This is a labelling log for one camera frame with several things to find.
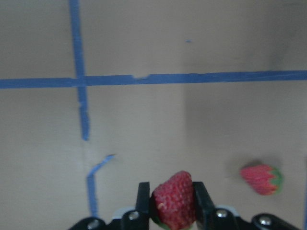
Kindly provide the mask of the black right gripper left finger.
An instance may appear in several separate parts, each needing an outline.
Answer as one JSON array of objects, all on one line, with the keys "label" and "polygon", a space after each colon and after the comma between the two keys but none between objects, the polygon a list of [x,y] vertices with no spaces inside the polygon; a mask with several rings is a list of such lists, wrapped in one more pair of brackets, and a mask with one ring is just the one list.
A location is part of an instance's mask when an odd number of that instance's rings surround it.
[{"label": "black right gripper left finger", "polygon": [[141,182],[138,185],[137,199],[135,210],[138,212],[139,217],[143,223],[149,222],[150,217],[150,183]]}]

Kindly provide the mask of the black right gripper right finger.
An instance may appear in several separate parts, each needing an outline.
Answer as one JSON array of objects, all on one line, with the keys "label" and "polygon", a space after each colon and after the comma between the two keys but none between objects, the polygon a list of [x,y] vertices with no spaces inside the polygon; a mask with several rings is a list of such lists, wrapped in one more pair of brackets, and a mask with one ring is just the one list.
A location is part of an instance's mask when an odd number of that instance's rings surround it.
[{"label": "black right gripper right finger", "polygon": [[215,205],[203,182],[193,182],[197,225],[209,225]]}]

